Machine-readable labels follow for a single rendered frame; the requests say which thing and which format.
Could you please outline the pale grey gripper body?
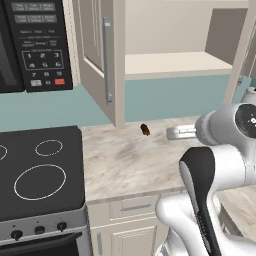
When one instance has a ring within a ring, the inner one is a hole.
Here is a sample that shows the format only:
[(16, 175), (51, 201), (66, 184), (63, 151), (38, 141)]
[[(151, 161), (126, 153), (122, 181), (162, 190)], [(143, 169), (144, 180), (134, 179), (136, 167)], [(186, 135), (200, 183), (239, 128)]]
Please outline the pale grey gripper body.
[(195, 132), (194, 125), (181, 125), (167, 128), (166, 136), (168, 140), (190, 139), (196, 137)]

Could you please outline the beige cabinet door seen edge-on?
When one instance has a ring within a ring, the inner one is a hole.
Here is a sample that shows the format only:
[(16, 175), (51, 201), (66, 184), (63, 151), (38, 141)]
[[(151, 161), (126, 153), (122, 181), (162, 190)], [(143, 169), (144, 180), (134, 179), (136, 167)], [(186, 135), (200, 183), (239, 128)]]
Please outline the beige cabinet door seen edge-on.
[(248, 10), (242, 28), (238, 48), (235, 54), (233, 67), (228, 80), (228, 85), (223, 103), (229, 105), (233, 101), (233, 97), (238, 85), (239, 78), (243, 72), (244, 62), (248, 54), (248, 48), (253, 36), (254, 27), (256, 25), (256, 0), (249, 0)]

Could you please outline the pale grey rounded object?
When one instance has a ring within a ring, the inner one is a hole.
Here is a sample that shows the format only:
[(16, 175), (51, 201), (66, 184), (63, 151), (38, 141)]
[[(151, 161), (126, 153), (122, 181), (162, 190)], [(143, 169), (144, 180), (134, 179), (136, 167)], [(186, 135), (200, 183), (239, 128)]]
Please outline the pale grey rounded object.
[(241, 102), (256, 105), (256, 88), (248, 87), (241, 99)]

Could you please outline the beige drawer front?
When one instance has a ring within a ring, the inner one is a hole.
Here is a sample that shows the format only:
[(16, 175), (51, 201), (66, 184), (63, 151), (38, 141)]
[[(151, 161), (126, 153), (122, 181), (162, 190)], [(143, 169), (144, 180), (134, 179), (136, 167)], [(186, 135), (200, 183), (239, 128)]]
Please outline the beige drawer front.
[(158, 195), (153, 195), (111, 202), (110, 218), (118, 219), (153, 213), (158, 198)]

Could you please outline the beige base cupboard door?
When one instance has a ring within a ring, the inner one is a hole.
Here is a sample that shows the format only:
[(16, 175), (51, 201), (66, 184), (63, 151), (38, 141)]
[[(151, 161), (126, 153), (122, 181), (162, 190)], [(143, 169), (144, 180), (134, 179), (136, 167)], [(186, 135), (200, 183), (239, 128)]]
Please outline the beige base cupboard door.
[(101, 233), (103, 256), (155, 256), (168, 228), (148, 219), (91, 229), (94, 256), (98, 256), (97, 233)]

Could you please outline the black glass hob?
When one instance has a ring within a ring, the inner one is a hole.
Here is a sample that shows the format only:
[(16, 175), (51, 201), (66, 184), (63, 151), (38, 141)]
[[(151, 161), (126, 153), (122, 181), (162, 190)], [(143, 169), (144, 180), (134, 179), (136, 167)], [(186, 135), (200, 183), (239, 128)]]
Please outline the black glass hob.
[(81, 208), (83, 178), (78, 127), (0, 133), (0, 221)]

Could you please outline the black microwave oven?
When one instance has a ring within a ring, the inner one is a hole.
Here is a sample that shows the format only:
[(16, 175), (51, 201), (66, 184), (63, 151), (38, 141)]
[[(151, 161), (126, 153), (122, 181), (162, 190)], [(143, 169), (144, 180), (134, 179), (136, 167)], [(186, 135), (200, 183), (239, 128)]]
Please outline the black microwave oven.
[(27, 92), (72, 90), (62, 0), (3, 0)]

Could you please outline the silver oven with black door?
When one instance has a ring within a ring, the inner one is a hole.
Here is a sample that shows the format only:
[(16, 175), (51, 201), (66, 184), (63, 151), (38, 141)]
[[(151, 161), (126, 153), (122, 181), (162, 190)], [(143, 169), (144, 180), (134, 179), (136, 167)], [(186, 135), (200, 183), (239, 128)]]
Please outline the silver oven with black door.
[[(57, 224), (66, 222), (61, 232)], [(36, 235), (34, 229), (44, 226)], [(15, 241), (11, 232), (21, 230)], [(0, 256), (93, 256), (87, 206), (78, 210), (0, 222)]]

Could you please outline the beige wall cabinet with shelf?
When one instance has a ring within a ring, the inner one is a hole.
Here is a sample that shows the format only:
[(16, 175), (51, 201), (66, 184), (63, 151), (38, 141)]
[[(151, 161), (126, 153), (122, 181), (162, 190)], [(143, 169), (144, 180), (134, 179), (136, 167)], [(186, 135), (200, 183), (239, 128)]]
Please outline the beige wall cabinet with shelf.
[(249, 2), (126, 0), (126, 78), (230, 73)]

